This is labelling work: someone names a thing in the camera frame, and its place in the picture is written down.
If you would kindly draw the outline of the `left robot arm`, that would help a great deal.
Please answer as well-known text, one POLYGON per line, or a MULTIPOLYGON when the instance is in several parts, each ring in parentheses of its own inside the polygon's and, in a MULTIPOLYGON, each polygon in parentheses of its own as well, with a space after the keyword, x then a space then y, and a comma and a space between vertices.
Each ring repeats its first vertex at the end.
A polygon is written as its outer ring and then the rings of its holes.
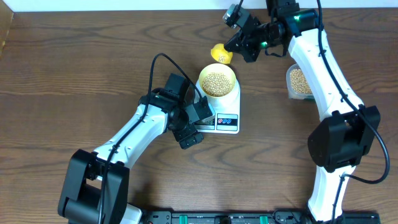
POLYGON ((69 223, 139 223, 142 210, 128 204, 129 173, 147 146, 172 131, 180 147, 203 136, 190 122, 184 98, 190 82, 171 74, 164 88, 139 101, 134 116, 93 152, 77 150, 71 157, 58 214, 69 223))

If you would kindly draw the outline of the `yellow-green bowl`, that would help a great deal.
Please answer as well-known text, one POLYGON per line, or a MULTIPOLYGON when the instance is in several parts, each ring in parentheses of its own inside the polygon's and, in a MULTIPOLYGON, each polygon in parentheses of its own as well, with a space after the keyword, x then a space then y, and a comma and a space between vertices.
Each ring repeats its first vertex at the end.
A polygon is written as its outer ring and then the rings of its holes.
POLYGON ((219 98, 232 92, 236 75, 229 66, 213 63, 200 72, 198 84, 206 95, 219 98))

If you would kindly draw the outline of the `yellow measuring scoop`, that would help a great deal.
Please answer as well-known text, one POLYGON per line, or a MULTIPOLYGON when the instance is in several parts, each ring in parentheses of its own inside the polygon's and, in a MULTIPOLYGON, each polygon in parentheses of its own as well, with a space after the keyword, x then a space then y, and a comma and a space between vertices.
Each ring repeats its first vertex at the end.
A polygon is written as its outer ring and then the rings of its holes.
POLYGON ((224 48, 224 44, 216 44, 211 50, 210 54, 213 59, 215 59, 218 63, 222 64, 230 64, 233 58, 233 53, 228 52, 224 48))

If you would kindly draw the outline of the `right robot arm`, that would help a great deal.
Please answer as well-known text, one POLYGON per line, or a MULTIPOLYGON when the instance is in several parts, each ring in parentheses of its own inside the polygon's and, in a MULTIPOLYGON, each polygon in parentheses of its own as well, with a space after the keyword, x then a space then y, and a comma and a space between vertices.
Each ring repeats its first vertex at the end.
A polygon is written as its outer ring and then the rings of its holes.
POLYGON ((260 53, 281 45, 301 68, 317 104, 320 124, 308 137, 317 171, 307 203, 313 223, 378 223, 368 213, 344 213, 342 202, 354 170, 371 149, 381 116, 351 89, 328 45, 320 9, 302 10, 295 1, 267 1, 270 22, 261 23, 240 4, 224 14, 236 29, 229 52, 255 62, 260 53))

